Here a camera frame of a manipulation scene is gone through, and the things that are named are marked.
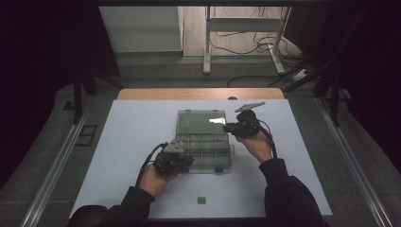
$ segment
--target right hand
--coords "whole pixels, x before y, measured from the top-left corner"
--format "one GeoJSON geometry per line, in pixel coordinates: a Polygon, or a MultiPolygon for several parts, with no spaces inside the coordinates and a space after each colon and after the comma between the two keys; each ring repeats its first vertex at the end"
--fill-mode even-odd
{"type": "Polygon", "coordinates": [[[259,131],[256,135],[249,138],[243,136],[236,136],[235,138],[236,141],[245,145],[248,152],[253,155],[260,164],[272,158],[270,142],[262,131],[259,131]]]}

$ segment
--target person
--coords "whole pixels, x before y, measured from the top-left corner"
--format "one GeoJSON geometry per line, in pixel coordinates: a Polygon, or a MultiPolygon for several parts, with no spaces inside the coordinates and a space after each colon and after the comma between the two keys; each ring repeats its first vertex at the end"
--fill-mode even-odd
{"type": "MultiPolygon", "coordinates": [[[[270,143],[262,131],[252,137],[235,138],[259,161],[266,178],[266,226],[328,226],[307,187],[296,177],[288,176],[283,159],[272,158],[270,143]]],[[[153,164],[148,165],[139,188],[130,187],[121,204],[105,211],[95,226],[146,225],[150,204],[175,177],[163,178],[153,164]]]]}

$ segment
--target hand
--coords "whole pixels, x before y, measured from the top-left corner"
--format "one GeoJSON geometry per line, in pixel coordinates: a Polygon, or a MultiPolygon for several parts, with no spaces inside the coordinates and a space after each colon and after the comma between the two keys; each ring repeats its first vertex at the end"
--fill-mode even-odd
{"type": "Polygon", "coordinates": [[[157,173],[154,165],[150,164],[146,167],[144,175],[142,175],[141,182],[139,183],[139,188],[144,189],[145,191],[149,192],[150,195],[156,198],[163,192],[166,185],[177,176],[178,174],[171,175],[166,178],[162,177],[157,173]]]}
{"type": "Polygon", "coordinates": [[[256,135],[249,138],[243,136],[236,136],[235,138],[236,141],[245,145],[248,152],[253,155],[259,163],[262,164],[272,158],[270,142],[262,131],[259,131],[256,135]]]}

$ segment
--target transparent plastic box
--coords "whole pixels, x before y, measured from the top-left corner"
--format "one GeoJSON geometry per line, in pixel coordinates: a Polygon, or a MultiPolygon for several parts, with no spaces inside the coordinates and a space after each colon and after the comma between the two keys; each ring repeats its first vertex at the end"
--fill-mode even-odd
{"type": "Polygon", "coordinates": [[[178,111],[175,140],[194,158],[190,172],[224,172],[231,166],[224,111],[178,111]]]}

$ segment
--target green square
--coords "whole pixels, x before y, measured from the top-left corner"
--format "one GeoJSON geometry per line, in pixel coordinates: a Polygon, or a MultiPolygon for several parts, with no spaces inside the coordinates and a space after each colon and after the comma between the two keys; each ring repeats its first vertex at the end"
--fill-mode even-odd
{"type": "Polygon", "coordinates": [[[206,204],[206,197],[198,197],[198,204],[206,204]]]}

